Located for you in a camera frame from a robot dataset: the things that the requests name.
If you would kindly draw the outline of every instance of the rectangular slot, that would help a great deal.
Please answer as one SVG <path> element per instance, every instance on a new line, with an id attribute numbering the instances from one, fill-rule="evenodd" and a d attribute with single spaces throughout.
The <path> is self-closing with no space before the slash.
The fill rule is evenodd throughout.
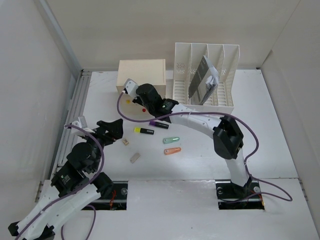
<path id="1" fill-rule="evenodd" d="M 110 201 L 113 198 L 113 191 L 115 191 L 115 197 L 113 199 L 112 209 Z M 101 197 L 94 200 L 90 205 L 94 206 L 96 210 L 127 210 L 127 196 L 128 196 L 128 182 L 127 181 L 115 181 L 111 193 L 106 197 Z M 84 207 L 82 210 L 91 210 L 90 207 Z"/>
<path id="2" fill-rule="evenodd" d="M 260 185 L 257 181 L 251 182 L 246 187 L 240 187 L 232 183 L 230 180 L 216 180 L 215 186 L 219 210 L 265 209 L 263 197 L 260 194 L 249 199 L 234 202 L 254 194 L 257 189 L 258 192 L 260 192 Z"/>

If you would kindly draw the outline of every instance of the marker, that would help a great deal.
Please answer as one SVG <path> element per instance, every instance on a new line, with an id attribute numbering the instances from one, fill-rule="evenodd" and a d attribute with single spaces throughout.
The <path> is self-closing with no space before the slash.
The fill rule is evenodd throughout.
<path id="1" fill-rule="evenodd" d="M 158 128 L 162 128 L 162 129 L 169 128 L 169 124 L 165 124 L 165 123 L 157 122 L 157 121 L 150 121 L 149 125 L 154 126 L 154 127 L 158 127 Z"/>
<path id="2" fill-rule="evenodd" d="M 146 128 L 141 128 L 141 127 L 135 127 L 134 128 L 135 133 L 141 133 L 141 134 L 151 134 L 153 135 L 155 133 L 154 130 L 146 129 Z"/>
<path id="3" fill-rule="evenodd" d="M 180 137 L 173 136 L 173 137 L 166 137 L 162 140 L 163 144 L 172 144 L 175 142 L 178 142 L 180 140 Z"/>
<path id="4" fill-rule="evenodd" d="M 164 150 L 164 155 L 176 154 L 179 152 L 181 152 L 181 147 L 167 148 Z"/>

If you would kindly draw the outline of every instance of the white file organizer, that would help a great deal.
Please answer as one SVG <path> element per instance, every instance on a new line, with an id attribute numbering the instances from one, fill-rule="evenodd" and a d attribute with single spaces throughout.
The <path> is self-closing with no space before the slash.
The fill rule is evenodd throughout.
<path id="1" fill-rule="evenodd" d="M 204 105 L 189 105 L 188 88 L 203 55 L 207 56 L 217 69 L 219 84 Z M 199 112 L 230 114 L 234 109 L 231 88 L 239 56 L 239 45 L 177 42 L 174 56 L 173 99 Z"/>

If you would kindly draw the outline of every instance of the cardboard box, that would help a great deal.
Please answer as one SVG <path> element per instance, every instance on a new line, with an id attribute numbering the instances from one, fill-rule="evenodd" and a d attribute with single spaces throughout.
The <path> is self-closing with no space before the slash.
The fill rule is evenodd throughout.
<path id="1" fill-rule="evenodd" d="M 138 59 L 120 60 L 116 88 L 118 93 L 124 89 L 127 79 L 132 79 L 137 84 L 152 84 L 162 98 L 166 97 L 166 60 L 165 59 Z M 123 95 L 121 109 L 124 113 L 147 113 L 144 107 L 132 103 L 132 98 Z"/>

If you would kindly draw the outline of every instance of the green test tube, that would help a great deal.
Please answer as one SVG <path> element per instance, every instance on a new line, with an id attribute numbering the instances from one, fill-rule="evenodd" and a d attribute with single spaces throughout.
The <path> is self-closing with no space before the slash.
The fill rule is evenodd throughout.
<path id="1" fill-rule="evenodd" d="M 175 142 L 178 142 L 180 140 L 180 137 L 178 136 L 173 136 L 173 137 L 166 137 L 162 140 L 162 142 L 164 144 L 172 144 L 172 143 L 175 143 Z"/>

